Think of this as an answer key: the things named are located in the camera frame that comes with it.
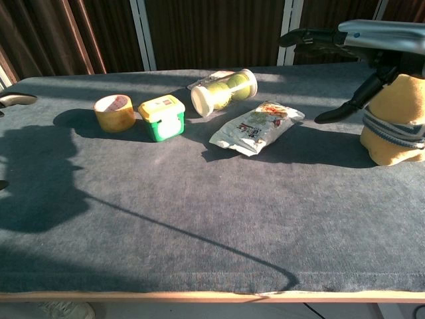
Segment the floor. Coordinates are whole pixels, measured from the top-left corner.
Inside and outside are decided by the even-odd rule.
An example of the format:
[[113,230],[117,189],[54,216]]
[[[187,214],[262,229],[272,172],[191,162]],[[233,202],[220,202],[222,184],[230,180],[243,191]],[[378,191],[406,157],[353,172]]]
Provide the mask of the floor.
[[[96,319],[319,319],[303,304],[91,303]],[[309,304],[326,319],[383,319],[377,304]],[[388,319],[412,319],[417,305],[398,305]],[[0,304],[0,319],[46,319],[33,303]],[[417,319],[425,319],[425,308]]]

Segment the clear plastic bottle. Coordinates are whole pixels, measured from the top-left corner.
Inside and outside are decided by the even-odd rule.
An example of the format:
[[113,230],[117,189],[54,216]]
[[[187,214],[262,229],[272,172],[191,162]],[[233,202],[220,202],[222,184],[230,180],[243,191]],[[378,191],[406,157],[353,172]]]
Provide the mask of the clear plastic bottle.
[[205,117],[213,110],[221,110],[232,100],[245,100],[257,94],[254,73],[244,68],[217,80],[195,86],[191,98],[195,110]]

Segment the brown curtain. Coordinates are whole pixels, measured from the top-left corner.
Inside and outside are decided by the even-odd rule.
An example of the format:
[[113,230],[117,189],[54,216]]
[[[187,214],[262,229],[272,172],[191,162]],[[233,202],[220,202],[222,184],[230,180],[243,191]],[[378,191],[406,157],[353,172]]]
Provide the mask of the brown curtain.
[[157,68],[276,65],[284,0],[146,0]]
[[[378,0],[304,0],[299,27],[336,29],[338,24],[343,21],[372,19],[377,4]],[[345,58],[337,54],[325,54],[317,57],[296,54],[294,58],[294,64],[347,61],[356,61],[356,59]]]
[[382,19],[386,21],[425,23],[425,1],[390,0]]
[[143,70],[128,0],[0,0],[0,32],[12,82]]

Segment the yellow lid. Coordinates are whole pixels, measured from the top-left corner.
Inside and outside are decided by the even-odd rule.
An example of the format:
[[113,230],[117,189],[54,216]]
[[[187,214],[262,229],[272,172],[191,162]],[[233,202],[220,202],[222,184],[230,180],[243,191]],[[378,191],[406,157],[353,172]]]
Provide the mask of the yellow lid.
[[140,104],[139,113],[145,121],[155,123],[185,111],[185,106],[168,94]]

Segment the table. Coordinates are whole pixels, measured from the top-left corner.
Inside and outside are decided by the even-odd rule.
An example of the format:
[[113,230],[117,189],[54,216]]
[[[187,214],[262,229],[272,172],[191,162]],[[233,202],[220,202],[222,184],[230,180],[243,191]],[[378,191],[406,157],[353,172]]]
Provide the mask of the table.
[[[360,112],[313,122],[372,70],[252,71],[258,94],[208,118],[185,88],[207,70],[9,88],[39,99],[0,120],[0,179],[10,183],[0,192],[0,299],[424,301],[424,164],[377,167],[359,143]],[[140,118],[105,133],[92,111],[109,94],[137,107],[168,93],[186,105],[186,129],[162,143]],[[251,158],[208,143],[264,100],[305,120]]]

